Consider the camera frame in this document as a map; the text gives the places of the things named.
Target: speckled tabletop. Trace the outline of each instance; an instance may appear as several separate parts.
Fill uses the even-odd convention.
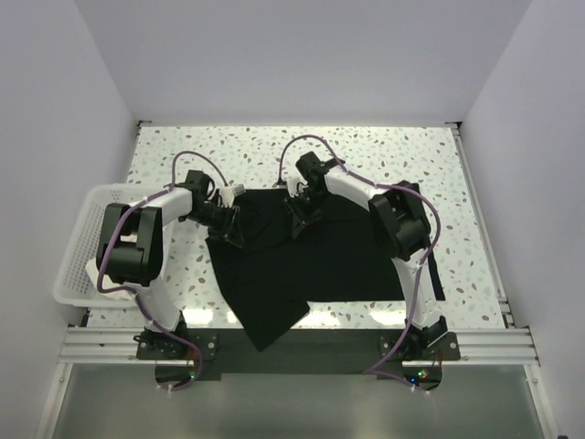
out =
[[[140,132],[128,183],[162,186],[171,161],[191,149],[208,155],[230,182],[275,187],[283,146],[294,136],[317,134],[360,173],[376,181],[418,181],[441,214],[443,233],[435,250],[446,296],[441,303],[451,328],[501,328],[504,321],[490,274],[457,148],[449,128],[145,126]],[[301,141],[285,157],[284,175],[305,152],[328,156],[317,142]],[[180,181],[189,168],[215,171],[196,157],[181,157]],[[165,280],[190,327],[241,327],[223,300],[205,244],[207,230],[191,221],[176,226]],[[295,327],[404,327],[404,302],[310,304]],[[137,309],[92,308],[89,327],[141,327]]]

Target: gray wall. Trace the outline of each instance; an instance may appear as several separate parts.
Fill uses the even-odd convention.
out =
[[[443,123],[529,0],[76,0],[139,119]]]
[[[84,194],[133,118],[70,0],[0,2],[0,437],[37,429],[65,330],[51,296]]]
[[[506,292],[569,437],[585,437],[585,4],[534,0],[464,120]]]

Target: metal frame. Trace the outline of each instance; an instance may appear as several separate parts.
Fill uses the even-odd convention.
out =
[[[142,125],[152,123],[142,121]],[[514,320],[505,296],[502,280],[495,262],[494,251],[484,223],[484,216],[479,206],[470,169],[463,151],[463,142],[458,127],[449,123],[453,138],[461,159],[463,173],[473,203],[473,210],[478,220],[485,250],[488,256],[491,275],[497,288],[500,309],[507,329],[460,329],[453,330],[459,340],[462,359],[449,361],[450,366],[524,366],[526,381],[535,404],[542,431],[547,439],[557,439],[560,432],[554,413],[550,406],[540,377],[537,352],[529,329],[514,328]],[[184,361],[153,361],[136,359],[136,343],[133,336],[142,328],[86,328],[70,327],[66,333],[58,359],[57,369],[42,413],[36,439],[52,437],[62,403],[65,399],[71,370],[74,364],[183,364]],[[426,366],[424,361],[405,362],[404,366]]]

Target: white wall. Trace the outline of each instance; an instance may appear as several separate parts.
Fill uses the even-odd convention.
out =
[[[139,119],[460,121],[529,0],[76,0]]]
[[[122,177],[133,131],[72,1],[0,2],[0,437],[34,435],[65,330],[56,270],[86,191]]]
[[[534,0],[463,123],[520,324],[569,438],[585,437],[585,3]]]

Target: plastic basket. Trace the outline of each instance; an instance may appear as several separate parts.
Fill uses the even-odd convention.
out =
[[[100,240],[103,213],[110,203],[131,203],[160,191],[159,187],[141,187],[124,184],[98,186],[85,198],[80,214],[71,233],[65,256],[58,270],[53,296],[61,304],[74,306],[99,306],[129,308],[136,306],[131,300],[112,300],[99,293],[85,272],[85,265],[95,258]],[[163,232],[165,258],[161,275],[165,273],[168,250],[171,245],[175,221]]]

